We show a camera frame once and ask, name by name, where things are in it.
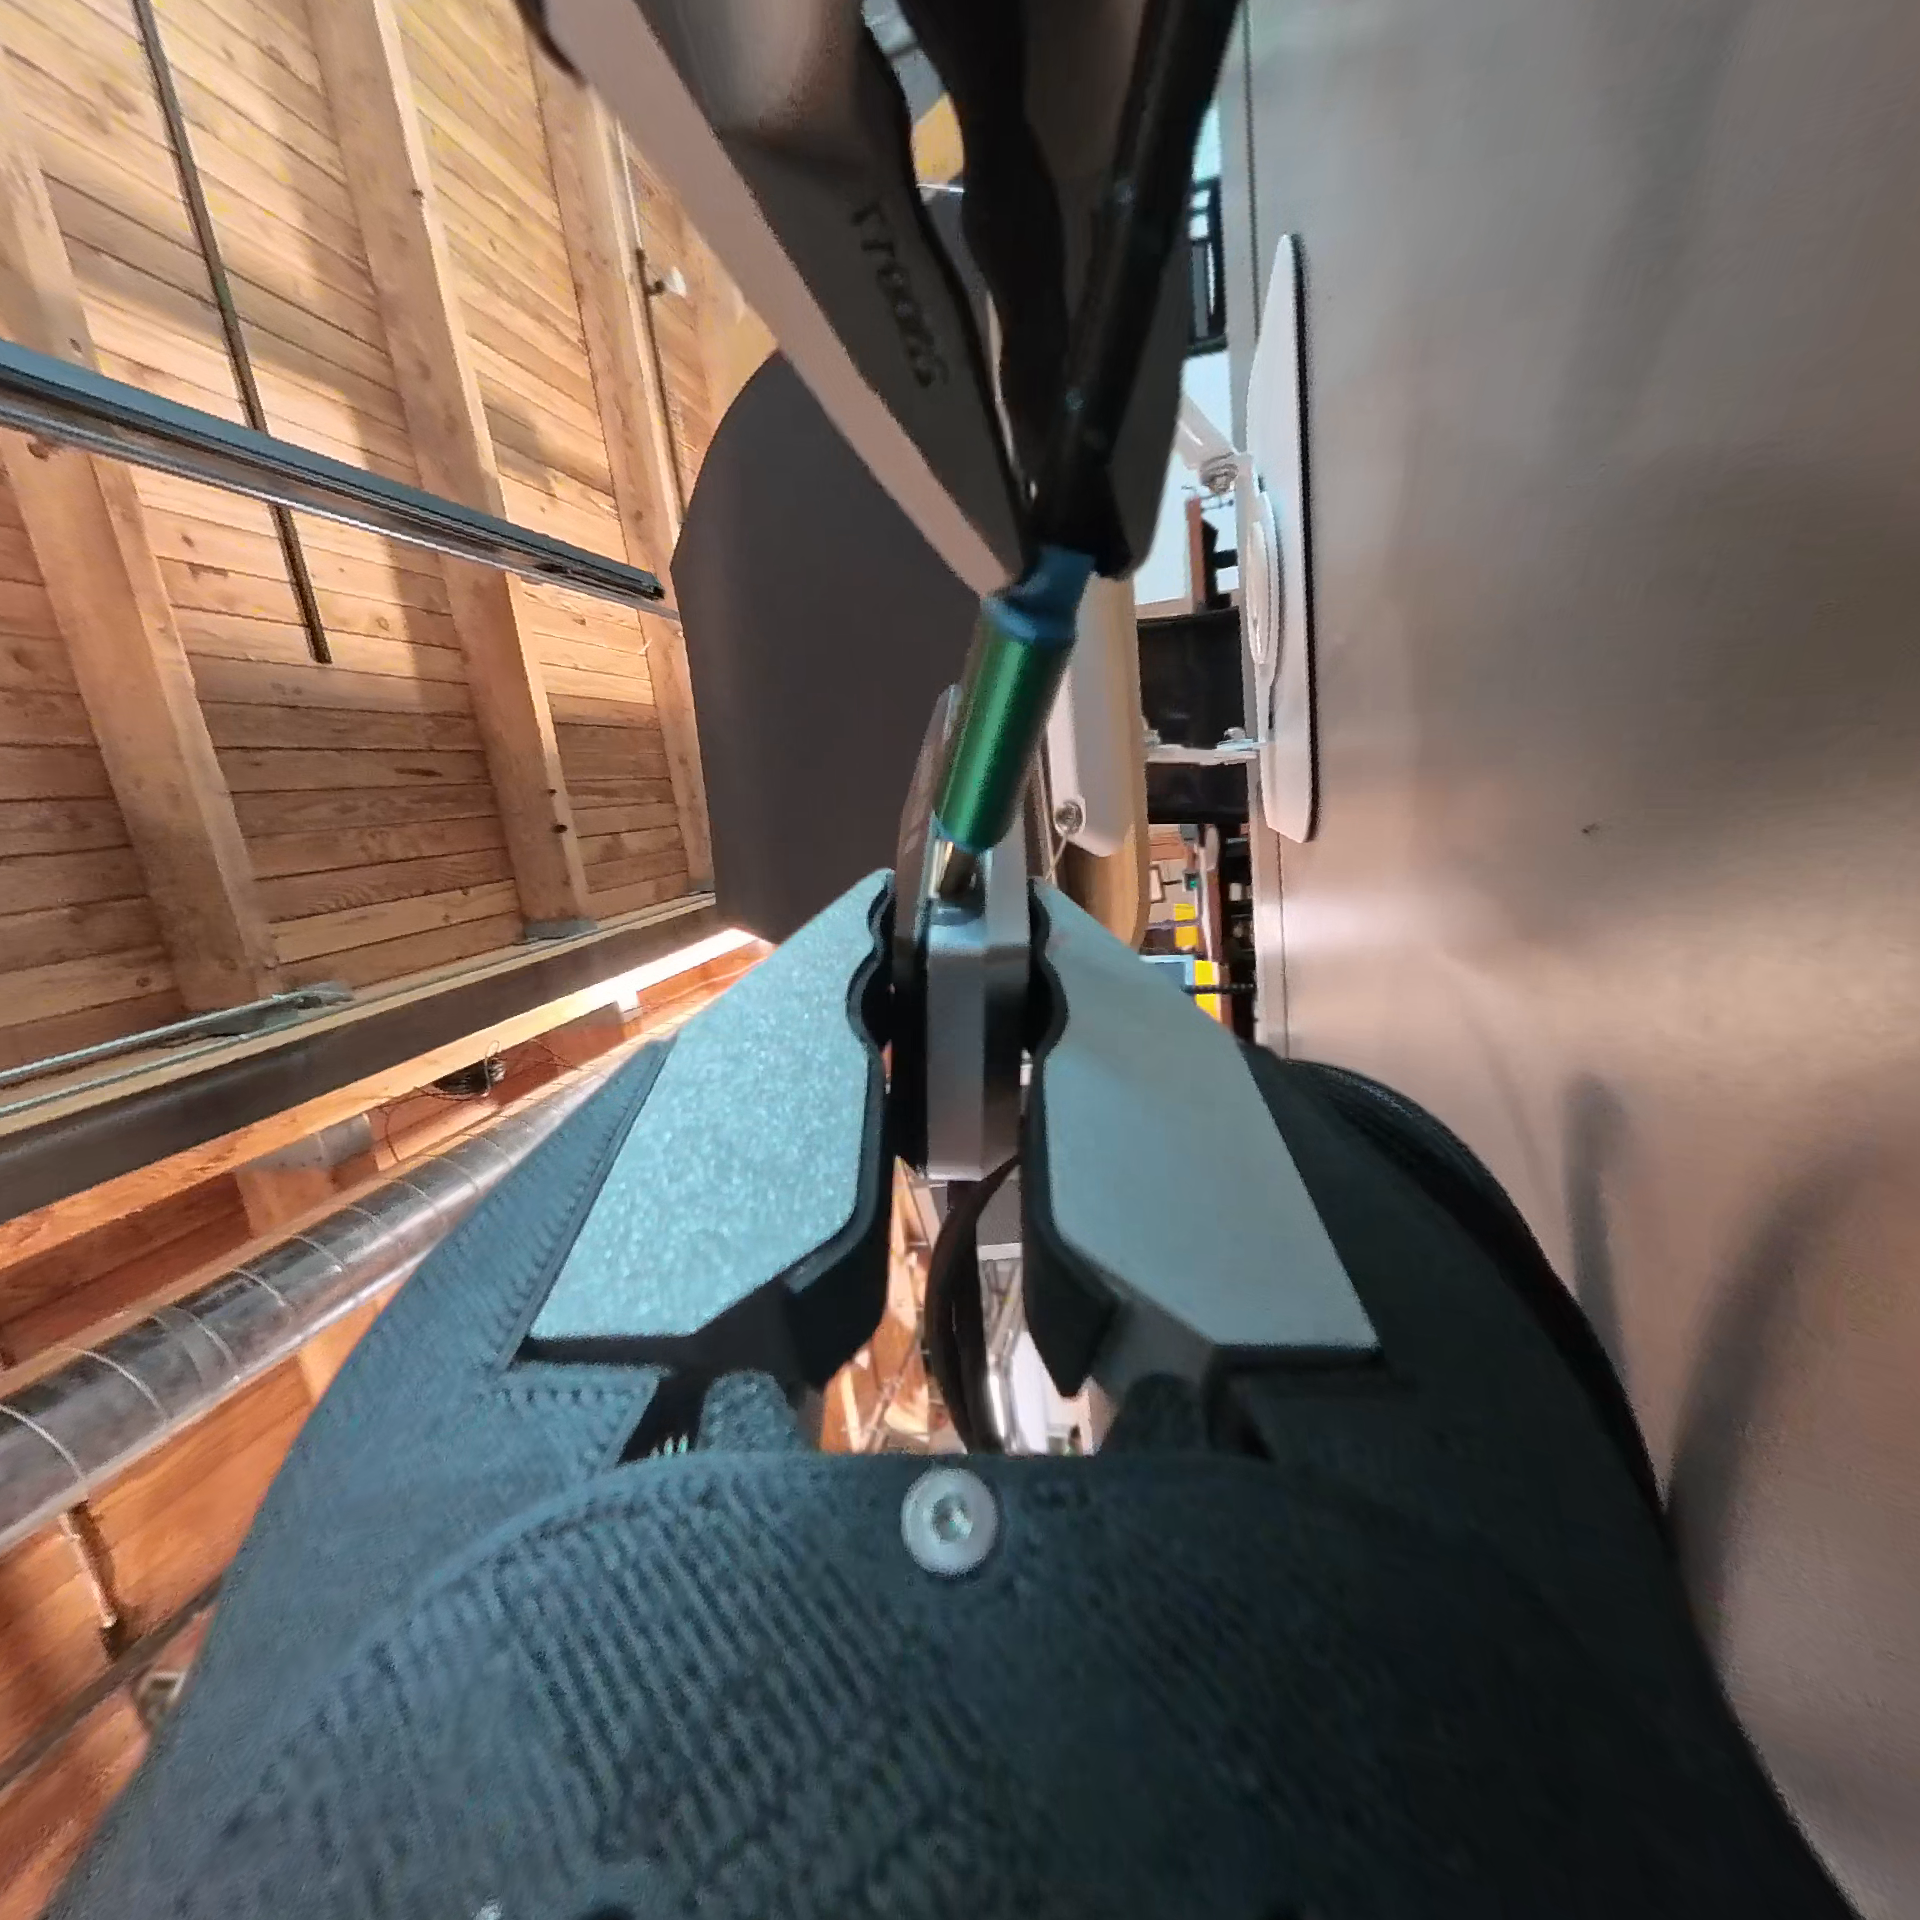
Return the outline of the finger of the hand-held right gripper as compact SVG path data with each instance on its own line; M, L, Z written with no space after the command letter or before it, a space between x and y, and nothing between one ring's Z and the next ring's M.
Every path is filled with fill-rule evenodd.
M973 591L1021 573L975 303L860 3L542 3L831 427Z
M1195 156L1238 3L1147 3L1126 74L1099 267L1099 576L1152 550L1189 356Z

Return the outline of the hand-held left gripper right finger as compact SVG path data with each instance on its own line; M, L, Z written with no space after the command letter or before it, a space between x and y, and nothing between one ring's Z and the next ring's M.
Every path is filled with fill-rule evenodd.
M1021 1312L1056 1387L1372 1369L1374 1324L1234 1037L1057 887L1033 905Z

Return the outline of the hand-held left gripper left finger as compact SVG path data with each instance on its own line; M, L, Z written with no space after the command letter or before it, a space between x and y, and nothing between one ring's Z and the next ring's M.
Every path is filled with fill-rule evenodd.
M889 1297L892 875L668 1043L522 1354L823 1387Z

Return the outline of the black silver HDMI switch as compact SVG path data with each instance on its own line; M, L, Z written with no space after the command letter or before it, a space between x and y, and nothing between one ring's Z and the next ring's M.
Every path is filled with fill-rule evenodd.
M1017 1150L1033 985L1033 869L1021 820L958 897L934 796L958 686L934 700L901 810L892 910L892 1113L901 1158L929 1183L980 1183Z

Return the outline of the dark steel beam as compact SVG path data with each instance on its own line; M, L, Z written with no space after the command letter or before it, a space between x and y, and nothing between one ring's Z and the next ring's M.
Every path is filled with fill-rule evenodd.
M568 1021L641 979L697 966L744 935L710 894L651 905L571 940L515 944L244 1037L119 1064L2 1107L2 1222L235 1137L318 1097L410 1068L512 1021Z

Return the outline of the black ceiling pipe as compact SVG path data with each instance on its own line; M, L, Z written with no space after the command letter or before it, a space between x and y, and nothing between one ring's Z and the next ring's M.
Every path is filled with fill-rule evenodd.
M151 71L156 110L167 128L167 147L170 147L170 156L175 167L183 213L190 218L191 242L203 257L207 291L208 291L208 301L213 301L213 309L214 309L214 319L222 331L222 348L227 356L235 403L240 407L240 422L249 426L249 430L264 439L269 416L264 416L264 403L262 403L259 380L250 370L250 350L249 350L244 325L240 325L240 313L235 306L235 293L227 283L227 267L222 257L213 209L207 203L207 185L203 185L200 161L191 155L191 141L190 141L190 128L187 128L180 87L175 87L175 71L170 67L170 57L167 57L163 37L159 37L156 7L154 3L129 3L129 19L134 19L136 43L141 43L141 57ZM279 550L279 570L287 576L287 588L293 594L297 619L303 628L306 652L314 664L326 668L326 664L334 664L334 651L326 641L323 612L319 612L314 576L309 576L309 564L306 564L306 557L301 546L301 530L293 523L293 509L279 499L269 499L269 512L270 512L274 540Z

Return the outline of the silver ventilation duct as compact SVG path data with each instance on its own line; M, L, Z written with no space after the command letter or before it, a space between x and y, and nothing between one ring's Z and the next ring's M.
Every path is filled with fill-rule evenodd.
M655 1064L667 1047L667 1038L634 1043L556 1081L529 1107L5 1387L2 1552L293 1359L383 1286L410 1276L622 1068Z

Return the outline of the black ceiling track rail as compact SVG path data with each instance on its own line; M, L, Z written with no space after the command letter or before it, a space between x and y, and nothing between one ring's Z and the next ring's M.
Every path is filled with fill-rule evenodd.
M501 516L422 495L208 412L175 405L59 356L2 342L2 427L114 463L287 508L532 584L678 620L661 584L626 563Z

